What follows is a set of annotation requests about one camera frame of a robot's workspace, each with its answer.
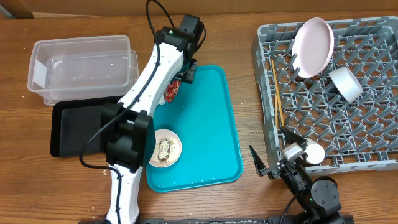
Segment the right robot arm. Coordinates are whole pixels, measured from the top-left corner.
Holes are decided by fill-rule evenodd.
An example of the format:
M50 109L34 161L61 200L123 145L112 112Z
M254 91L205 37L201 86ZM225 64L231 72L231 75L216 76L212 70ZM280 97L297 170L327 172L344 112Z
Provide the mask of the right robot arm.
M305 164L324 160L324 149L314 141L299 136L285 127L280 130L289 146L282 151L282 159L270 167L257 159L259 176L270 180L280 177L293 195L279 217L280 223L346 223L340 210L338 184L331 177L312 180Z

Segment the grey dish rack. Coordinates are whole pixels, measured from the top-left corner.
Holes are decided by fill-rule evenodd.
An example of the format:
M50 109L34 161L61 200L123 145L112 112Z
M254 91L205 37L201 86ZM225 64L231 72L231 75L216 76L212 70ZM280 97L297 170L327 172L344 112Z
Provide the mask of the grey dish rack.
M275 128L274 61L285 125L325 150L323 162L307 167L312 175L397 168L397 18L330 21L333 55L318 75L302 79L292 66L301 23L266 24L251 47L264 114L267 160L275 164L287 146ZM349 68L363 92L349 103L329 73Z

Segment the white cup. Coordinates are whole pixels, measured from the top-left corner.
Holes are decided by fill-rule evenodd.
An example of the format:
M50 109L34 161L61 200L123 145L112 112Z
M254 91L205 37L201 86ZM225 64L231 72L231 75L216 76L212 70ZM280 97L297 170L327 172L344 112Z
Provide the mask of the white cup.
M306 163L316 165L321 163L325 158L325 150L317 142L310 138L305 138L307 140L307 146L304 152L307 154Z

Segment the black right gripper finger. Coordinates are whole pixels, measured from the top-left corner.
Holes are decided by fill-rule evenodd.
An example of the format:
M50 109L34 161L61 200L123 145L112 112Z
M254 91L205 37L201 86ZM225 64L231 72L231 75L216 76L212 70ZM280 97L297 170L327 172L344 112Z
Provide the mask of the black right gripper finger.
M254 160L254 165L257 175L263 177L265 175L265 171L267 170L266 165L263 163L263 161L261 160L261 158L258 156L257 152L254 150L254 148L251 145L249 145L249 150Z
M302 149L305 149L307 147L307 140L302 137L299 136L298 134L295 134L294 132L292 132L291 130L289 130L288 128L281 126L280 130L282 131L282 133L284 134L286 141L289 144L293 144L296 143L298 144Z

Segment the wooden chopstick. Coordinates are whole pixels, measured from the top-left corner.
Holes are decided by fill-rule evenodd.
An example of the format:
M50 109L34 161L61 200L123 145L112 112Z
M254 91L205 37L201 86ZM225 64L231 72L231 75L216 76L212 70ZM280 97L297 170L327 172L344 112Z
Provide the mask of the wooden chopstick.
M274 77L274 86L275 86L275 100L276 100L275 108L277 110L276 113L279 115L280 125L285 126L282 105L281 105L281 100L280 100L280 95L279 95L279 86L278 86L277 76L276 76L276 72L275 72L275 65L274 65L273 60L271 60L271 64L272 64L272 74Z
M279 109L278 109L278 92L275 89L275 128L278 131L279 130Z

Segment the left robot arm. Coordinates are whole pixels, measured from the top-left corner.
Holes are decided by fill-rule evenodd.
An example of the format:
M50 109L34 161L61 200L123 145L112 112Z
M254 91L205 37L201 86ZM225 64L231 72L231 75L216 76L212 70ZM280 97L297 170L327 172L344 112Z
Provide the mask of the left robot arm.
M192 65L205 38L202 27L163 27L155 32L150 59L137 82L117 104L106 107L101 137L112 191L105 223L137 221L141 174L155 149L155 110L169 85Z

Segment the red snack wrapper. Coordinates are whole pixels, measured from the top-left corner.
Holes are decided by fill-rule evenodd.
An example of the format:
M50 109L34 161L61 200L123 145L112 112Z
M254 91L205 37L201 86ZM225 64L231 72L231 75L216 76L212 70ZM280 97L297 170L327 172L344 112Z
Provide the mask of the red snack wrapper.
M173 101L179 91L180 85L180 80L174 80L171 84L168 85L164 92L164 98L166 102L171 103Z

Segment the white bowl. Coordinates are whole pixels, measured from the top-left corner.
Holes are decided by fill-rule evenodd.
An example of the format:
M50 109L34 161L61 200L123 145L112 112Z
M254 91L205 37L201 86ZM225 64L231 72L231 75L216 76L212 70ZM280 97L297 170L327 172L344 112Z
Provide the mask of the white bowl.
M338 68L331 71L329 76L347 102L352 103L362 94L363 88L349 68Z

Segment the large pink plate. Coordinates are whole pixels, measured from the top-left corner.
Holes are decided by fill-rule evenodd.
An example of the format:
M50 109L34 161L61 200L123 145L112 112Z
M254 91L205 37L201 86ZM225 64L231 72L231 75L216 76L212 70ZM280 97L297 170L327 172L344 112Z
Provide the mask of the large pink plate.
M322 72L333 53L334 35L330 25L319 17L309 19L298 30L292 47L293 68L298 76L311 78Z

